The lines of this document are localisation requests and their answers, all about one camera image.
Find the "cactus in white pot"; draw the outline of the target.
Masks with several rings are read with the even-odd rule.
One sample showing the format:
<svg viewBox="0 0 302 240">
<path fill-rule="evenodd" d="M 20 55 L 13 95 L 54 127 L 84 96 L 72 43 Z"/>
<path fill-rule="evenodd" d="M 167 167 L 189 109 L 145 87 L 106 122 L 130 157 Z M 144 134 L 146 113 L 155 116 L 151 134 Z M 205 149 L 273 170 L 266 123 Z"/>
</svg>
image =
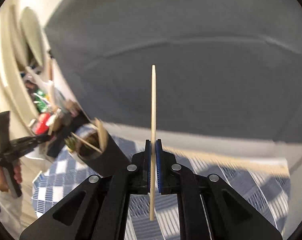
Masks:
<svg viewBox="0 0 302 240">
<path fill-rule="evenodd" d="M 65 139 L 65 145 L 71 157 L 75 159 L 75 161 L 79 162 L 80 164 L 84 164 L 84 161 L 80 159 L 78 153 L 76 152 L 76 144 L 77 144 L 77 140 L 73 136 L 69 136 Z"/>
</svg>

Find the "long diagonal wooden chopstick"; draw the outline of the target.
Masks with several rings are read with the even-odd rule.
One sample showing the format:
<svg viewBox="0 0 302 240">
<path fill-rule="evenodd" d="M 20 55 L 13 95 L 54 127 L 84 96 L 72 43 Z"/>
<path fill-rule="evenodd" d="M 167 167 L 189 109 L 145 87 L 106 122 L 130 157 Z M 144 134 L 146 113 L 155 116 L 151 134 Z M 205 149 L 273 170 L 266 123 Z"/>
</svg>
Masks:
<svg viewBox="0 0 302 240">
<path fill-rule="evenodd" d="M 96 148 L 94 145 L 90 144 L 89 142 L 85 141 L 83 138 L 79 137 L 78 135 L 76 135 L 75 133 L 71 132 L 71 135 L 73 137 L 75 137 L 76 139 L 78 139 L 79 141 L 81 141 L 83 144 L 86 144 L 87 146 L 89 146 L 90 148 L 94 149 L 96 152 L 98 152 L 99 154 L 102 154 L 102 151 L 99 148 Z"/>
</svg>

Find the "green snack bag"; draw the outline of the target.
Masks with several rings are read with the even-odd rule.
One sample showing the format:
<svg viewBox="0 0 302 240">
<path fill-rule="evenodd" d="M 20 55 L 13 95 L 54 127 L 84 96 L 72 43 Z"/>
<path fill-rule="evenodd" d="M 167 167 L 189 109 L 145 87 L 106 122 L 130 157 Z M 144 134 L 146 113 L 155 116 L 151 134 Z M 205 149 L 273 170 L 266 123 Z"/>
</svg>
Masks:
<svg viewBox="0 0 302 240">
<path fill-rule="evenodd" d="M 48 101 L 46 98 L 46 94 L 38 89 L 36 92 L 33 92 L 31 94 L 33 103 L 35 104 L 35 107 L 37 108 L 39 113 L 45 113 L 48 109 Z"/>
</svg>

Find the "wooden chopstick long crossing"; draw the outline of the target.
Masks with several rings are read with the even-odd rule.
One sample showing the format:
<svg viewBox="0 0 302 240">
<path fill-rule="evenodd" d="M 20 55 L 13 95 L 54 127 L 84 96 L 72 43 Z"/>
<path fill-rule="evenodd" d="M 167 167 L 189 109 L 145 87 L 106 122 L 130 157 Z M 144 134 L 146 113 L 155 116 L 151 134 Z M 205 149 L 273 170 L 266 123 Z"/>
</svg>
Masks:
<svg viewBox="0 0 302 240">
<path fill-rule="evenodd" d="M 151 163 L 150 163 L 150 210 L 149 219 L 154 220 L 156 174 L 156 66 L 151 72 Z"/>
</svg>

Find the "black cylindrical utensil holder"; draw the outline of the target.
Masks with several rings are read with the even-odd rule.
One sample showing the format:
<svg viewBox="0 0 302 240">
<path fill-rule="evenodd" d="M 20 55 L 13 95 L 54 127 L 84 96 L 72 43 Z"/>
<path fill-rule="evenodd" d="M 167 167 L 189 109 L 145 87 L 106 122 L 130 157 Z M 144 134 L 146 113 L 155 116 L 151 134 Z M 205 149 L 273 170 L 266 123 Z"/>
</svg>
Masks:
<svg viewBox="0 0 302 240">
<path fill-rule="evenodd" d="M 81 161 L 102 177 L 114 175 L 121 168 L 127 167 L 131 161 L 125 156 L 114 140 L 107 135 L 105 148 L 100 148 L 101 143 L 98 132 L 93 131 L 81 140 L 77 139 L 76 153 Z"/>
</svg>

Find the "black side table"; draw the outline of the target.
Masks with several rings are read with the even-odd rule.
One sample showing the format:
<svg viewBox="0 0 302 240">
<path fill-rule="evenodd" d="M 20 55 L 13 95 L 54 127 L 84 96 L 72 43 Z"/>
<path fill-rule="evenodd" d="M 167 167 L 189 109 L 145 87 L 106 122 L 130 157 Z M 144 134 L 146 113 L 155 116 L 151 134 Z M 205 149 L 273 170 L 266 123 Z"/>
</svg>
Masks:
<svg viewBox="0 0 302 240">
<path fill-rule="evenodd" d="M 89 120 L 87 116 L 83 112 L 80 112 L 67 126 L 63 126 L 62 129 L 53 136 L 48 145 L 47 156 L 56 158 L 65 146 L 65 139 L 69 137 L 72 132 L 75 133 L 80 127 L 88 123 Z"/>
</svg>

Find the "blue patterned tablecloth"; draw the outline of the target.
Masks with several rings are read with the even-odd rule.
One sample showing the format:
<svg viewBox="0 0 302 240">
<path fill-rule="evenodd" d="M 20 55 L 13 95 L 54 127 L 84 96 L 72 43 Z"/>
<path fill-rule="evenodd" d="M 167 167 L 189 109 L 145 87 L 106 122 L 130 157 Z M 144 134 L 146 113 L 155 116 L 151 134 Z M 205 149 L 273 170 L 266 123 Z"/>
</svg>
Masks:
<svg viewBox="0 0 302 240">
<path fill-rule="evenodd" d="M 284 163 L 250 169 L 240 159 L 156 144 L 155 215 L 149 219 L 151 145 L 111 136 L 98 153 L 79 130 L 35 181 L 38 218 L 22 239 L 282 239 L 290 178 Z"/>
</svg>

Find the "blue fabric sofa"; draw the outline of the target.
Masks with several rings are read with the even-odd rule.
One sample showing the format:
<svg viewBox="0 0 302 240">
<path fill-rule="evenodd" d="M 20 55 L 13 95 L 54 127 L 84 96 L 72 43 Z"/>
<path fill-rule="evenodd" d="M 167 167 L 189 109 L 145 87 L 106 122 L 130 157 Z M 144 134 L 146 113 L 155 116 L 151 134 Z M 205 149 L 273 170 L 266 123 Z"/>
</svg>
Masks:
<svg viewBox="0 0 302 240">
<path fill-rule="evenodd" d="M 162 131 L 302 143 L 302 0 L 62 0 L 45 34 L 84 111 Z"/>
</svg>

